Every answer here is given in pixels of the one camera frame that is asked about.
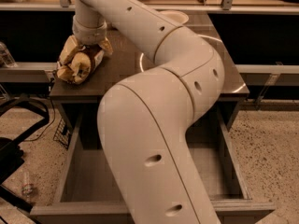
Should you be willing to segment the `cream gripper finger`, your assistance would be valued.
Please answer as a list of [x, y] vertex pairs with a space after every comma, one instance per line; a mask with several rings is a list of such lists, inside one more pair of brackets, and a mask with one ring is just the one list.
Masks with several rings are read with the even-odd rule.
[[77, 52], [83, 49], [83, 45], [78, 42], [74, 35], [69, 36], [65, 43], [63, 50], [59, 56], [59, 62], [61, 65], [70, 63]]
[[73, 81], [83, 82], [91, 72], [92, 62], [87, 54], [79, 52], [74, 56], [69, 67], [73, 71]]

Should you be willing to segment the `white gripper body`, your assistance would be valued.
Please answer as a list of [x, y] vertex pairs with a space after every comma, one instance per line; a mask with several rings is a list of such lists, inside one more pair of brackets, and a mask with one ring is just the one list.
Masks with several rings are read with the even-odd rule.
[[77, 41], [83, 45], [100, 44], [107, 37], [107, 23], [99, 27], [89, 28], [80, 24], [76, 17], [73, 17], [72, 32]]

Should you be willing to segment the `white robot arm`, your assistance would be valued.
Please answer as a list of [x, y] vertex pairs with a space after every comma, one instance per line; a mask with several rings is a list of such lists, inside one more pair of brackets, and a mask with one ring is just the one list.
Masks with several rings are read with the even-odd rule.
[[85, 44], [112, 23], [154, 64], [110, 88], [97, 129], [135, 224], [221, 224], [187, 146], [187, 129], [218, 100], [221, 57], [203, 38], [137, 0], [75, 0]]

